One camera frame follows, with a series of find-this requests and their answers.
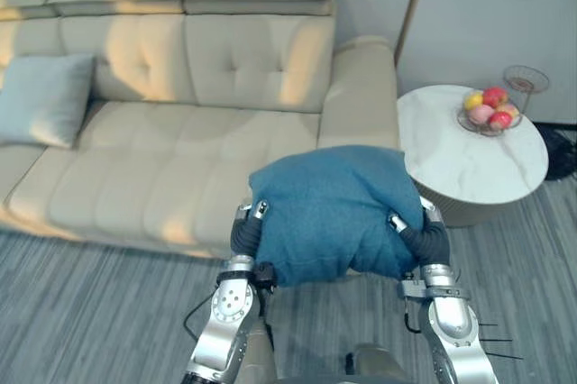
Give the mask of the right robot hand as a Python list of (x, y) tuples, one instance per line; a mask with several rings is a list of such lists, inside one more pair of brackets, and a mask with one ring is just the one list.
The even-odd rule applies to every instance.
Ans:
[(390, 226), (399, 234), (419, 266), (450, 265), (450, 243), (440, 209), (420, 197), (423, 215), (421, 230), (411, 228), (398, 214), (389, 214)]

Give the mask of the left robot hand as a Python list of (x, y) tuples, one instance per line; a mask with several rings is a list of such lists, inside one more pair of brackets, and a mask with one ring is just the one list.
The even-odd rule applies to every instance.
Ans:
[(269, 204), (266, 200), (237, 207), (230, 235), (230, 246), (234, 255), (255, 258), (261, 243), (263, 219)]

